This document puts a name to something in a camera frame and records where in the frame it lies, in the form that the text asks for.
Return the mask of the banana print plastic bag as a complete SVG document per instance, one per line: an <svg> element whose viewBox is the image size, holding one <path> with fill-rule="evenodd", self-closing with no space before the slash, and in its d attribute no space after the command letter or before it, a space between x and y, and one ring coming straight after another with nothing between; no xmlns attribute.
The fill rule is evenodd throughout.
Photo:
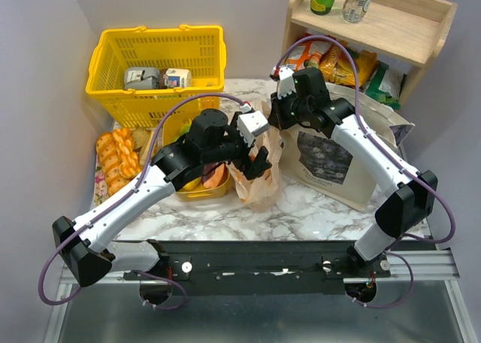
<svg viewBox="0 0 481 343"><path fill-rule="evenodd" d="M281 145L280 132L273 126L255 140L250 151L251 159L254 159L259 149L264 146L268 150L268 161L271 163L271 168L255 180L248 181L232 163L227 165L239 199L254 211L267 210L280 197L283 187L279 167L282 154Z"/></svg>

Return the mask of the beige canvas tote bag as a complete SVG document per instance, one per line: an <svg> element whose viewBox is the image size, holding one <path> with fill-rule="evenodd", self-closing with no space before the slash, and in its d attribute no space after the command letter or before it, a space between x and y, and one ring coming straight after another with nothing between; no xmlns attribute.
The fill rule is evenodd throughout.
<svg viewBox="0 0 481 343"><path fill-rule="evenodd" d="M397 152L415 124L363 93L359 103L365 124ZM283 174L358 211L366 209L377 184L358 159L323 134L298 125L280 137Z"/></svg>

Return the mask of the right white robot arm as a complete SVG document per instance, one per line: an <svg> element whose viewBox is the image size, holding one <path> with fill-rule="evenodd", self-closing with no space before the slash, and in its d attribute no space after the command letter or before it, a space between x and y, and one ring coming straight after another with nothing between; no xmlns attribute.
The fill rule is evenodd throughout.
<svg viewBox="0 0 481 343"><path fill-rule="evenodd" d="M348 251L352 266L366 266L431 214L437 177L420 173L393 152L356 117L348 100L332 99L320 70L281 67L272 78L277 91L271 94L269 123L280 130L299 125L321 132L356 158L386 196L375 223Z"/></svg>

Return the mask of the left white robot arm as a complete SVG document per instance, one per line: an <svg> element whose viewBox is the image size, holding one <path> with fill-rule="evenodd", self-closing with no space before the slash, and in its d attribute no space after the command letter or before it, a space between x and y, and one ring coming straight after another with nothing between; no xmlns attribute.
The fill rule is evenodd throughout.
<svg viewBox="0 0 481 343"><path fill-rule="evenodd" d="M168 255L159 243L114 239L152 205L201 177L207 165L231 162L247 179L260 177L271 167L268 150L260 147L254 158L250 151L268 128L260 111L237 112L230 120L220 110L203 110L186 134L158 151L145 174L74 220L57 219L55 243L77 283L89 287L110 272L150 272L160 267Z"/></svg>

